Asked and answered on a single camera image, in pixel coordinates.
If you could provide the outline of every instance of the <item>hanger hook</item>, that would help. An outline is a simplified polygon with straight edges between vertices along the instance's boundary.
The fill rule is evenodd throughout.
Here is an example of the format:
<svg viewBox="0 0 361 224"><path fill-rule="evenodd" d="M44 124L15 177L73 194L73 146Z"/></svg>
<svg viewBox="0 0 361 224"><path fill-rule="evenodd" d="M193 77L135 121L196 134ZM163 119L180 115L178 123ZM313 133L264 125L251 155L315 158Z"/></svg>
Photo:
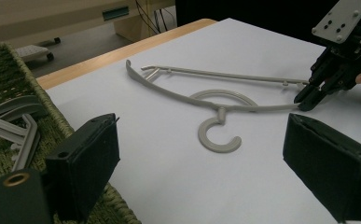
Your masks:
<svg viewBox="0 0 361 224"><path fill-rule="evenodd" d="M239 136L234 137L229 143L225 145L218 145L210 141L207 137L207 131L217 124L224 125L226 123L226 109L224 107L219 107L217 111L217 116L214 118L207 119L204 121L198 130L198 137L201 144L204 147L212 150L213 152L219 153L228 153L235 151L242 144L242 139Z"/></svg>

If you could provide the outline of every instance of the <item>floor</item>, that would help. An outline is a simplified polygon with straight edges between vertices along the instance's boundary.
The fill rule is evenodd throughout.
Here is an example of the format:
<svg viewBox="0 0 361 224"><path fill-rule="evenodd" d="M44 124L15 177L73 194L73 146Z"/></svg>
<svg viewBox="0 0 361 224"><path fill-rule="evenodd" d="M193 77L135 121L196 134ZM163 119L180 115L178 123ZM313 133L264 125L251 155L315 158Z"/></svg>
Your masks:
<svg viewBox="0 0 361 224"><path fill-rule="evenodd" d="M161 32L177 26L175 7L164 8L161 13L162 16L157 11L157 21ZM46 57L41 57L27 62L26 65L35 77L42 77L132 43L130 40L117 35L112 23L67 36L59 36L59 38L61 39L60 43L55 43L52 39L37 44L48 48L54 55L54 60L49 61Z"/></svg>

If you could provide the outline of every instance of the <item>white paper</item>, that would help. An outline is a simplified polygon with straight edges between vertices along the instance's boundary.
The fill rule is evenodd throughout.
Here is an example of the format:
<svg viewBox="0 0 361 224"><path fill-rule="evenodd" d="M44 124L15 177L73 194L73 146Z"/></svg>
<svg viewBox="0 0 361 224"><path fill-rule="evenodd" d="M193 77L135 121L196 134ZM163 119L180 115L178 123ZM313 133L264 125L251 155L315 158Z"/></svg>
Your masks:
<svg viewBox="0 0 361 224"><path fill-rule="evenodd" d="M308 79L311 65L323 50L227 19L129 60L141 74L145 72L140 67L159 64ZM237 91L259 105L291 104L298 93L295 86L277 83L177 74L161 76L155 83L185 95L208 89ZM48 94L75 129L106 113L120 117L121 161L110 183L148 224L334 224L335 219L283 160L288 114L319 119L361 143L361 85L327 97L309 112L229 112L226 124L208 133L217 144L226 144L233 136L242 138L241 147L228 154L209 151L198 140L199 125L215 117L216 111L148 89L128 76L125 60L63 83Z"/></svg>

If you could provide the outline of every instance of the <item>table surface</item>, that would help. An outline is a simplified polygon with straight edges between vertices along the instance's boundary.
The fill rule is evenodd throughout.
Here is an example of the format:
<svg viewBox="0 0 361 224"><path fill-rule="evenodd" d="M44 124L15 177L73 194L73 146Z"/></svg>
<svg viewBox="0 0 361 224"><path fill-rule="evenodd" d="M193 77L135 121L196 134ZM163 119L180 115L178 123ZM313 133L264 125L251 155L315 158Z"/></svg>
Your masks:
<svg viewBox="0 0 361 224"><path fill-rule="evenodd" d="M225 125L210 129L208 137L225 144L238 135L242 145L231 153L214 153L201 145L197 133L216 111L175 101L141 85L128 76L126 60L140 74L146 74L142 66L160 64L308 79L324 48L232 19L198 22L205 26L194 26L194 32L165 43L155 43L152 37L154 48L141 44L145 49L121 56L113 51L69 68L74 74L62 74L71 80L46 86L47 93L75 129L102 114L119 117L121 161L110 183L144 223L337 223L284 162L286 123L290 113L301 114L361 143L361 85L327 97L308 112L230 111ZM183 95L231 90L259 105L281 105L292 103L299 92L294 85L165 74L154 83ZM205 100L239 104L221 97Z"/></svg>
<svg viewBox="0 0 361 224"><path fill-rule="evenodd" d="M215 22L216 21L210 19L202 19L202 20L194 21L192 23L174 28L168 32L159 35L154 35L151 36L150 38L135 42L123 48L112 50L110 52L107 52L106 54L94 57L85 62L77 63L72 66L61 69L59 71L39 77L37 79L37 82L40 84L40 86L43 89L47 90L49 88L62 84L73 78L88 74L108 64L115 63L119 60L128 58L141 51L154 48L157 45L168 42L179 36L189 34L205 26L214 24Z"/></svg>

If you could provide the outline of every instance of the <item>cable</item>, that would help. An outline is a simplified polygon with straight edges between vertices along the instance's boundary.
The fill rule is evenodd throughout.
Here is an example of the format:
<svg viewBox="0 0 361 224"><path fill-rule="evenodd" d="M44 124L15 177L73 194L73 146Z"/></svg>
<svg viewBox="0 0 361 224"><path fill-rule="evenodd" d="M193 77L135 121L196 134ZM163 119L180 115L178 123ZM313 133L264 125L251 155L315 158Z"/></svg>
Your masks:
<svg viewBox="0 0 361 224"><path fill-rule="evenodd" d="M143 10L142 6L140 6L139 2L137 0L134 0L135 3L136 3L136 7L137 7L137 11L139 12L139 15L140 15L140 18L143 20L143 22L148 26L148 28L150 28L156 35L160 33L159 31L159 28L157 28L155 25L154 25L154 22L148 17L148 14ZM151 27L151 25L145 20L144 16L143 15L146 15L148 20L151 21L151 24L153 24L154 28Z"/></svg>
<svg viewBox="0 0 361 224"><path fill-rule="evenodd" d="M156 21L156 26L158 28L158 31L161 33L161 31L160 31L160 22L158 21L157 11L154 11L154 19Z"/></svg>
<svg viewBox="0 0 361 224"><path fill-rule="evenodd" d="M165 19L163 19L162 9L160 9L160 17L162 18L162 23L163 23L163 26L165 27L165 30L168 31L168 27L166 27Z"/></svg>
<svg viewBox="0 0 361 224"><path fill-rule="evenodd" d="M176 26L176 25L177 25L177 21L176 21L176 18L174 17L174 15L173 15L170 11L168 11L168 9L166 9L166 8L164 8L163 10L165 10L167 13L169 13L169 15L172 16L172 19L174 19L174 26Z"/></svg>

